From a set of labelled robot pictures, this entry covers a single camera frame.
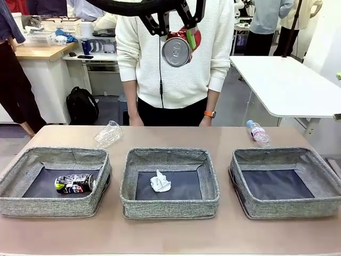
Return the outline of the person's right hand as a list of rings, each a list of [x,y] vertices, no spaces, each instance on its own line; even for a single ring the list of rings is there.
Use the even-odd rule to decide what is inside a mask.
[[[141,120],[139,114],[134,115],[129,118],[129,125],[130,126],[144,126],[143,121]]]

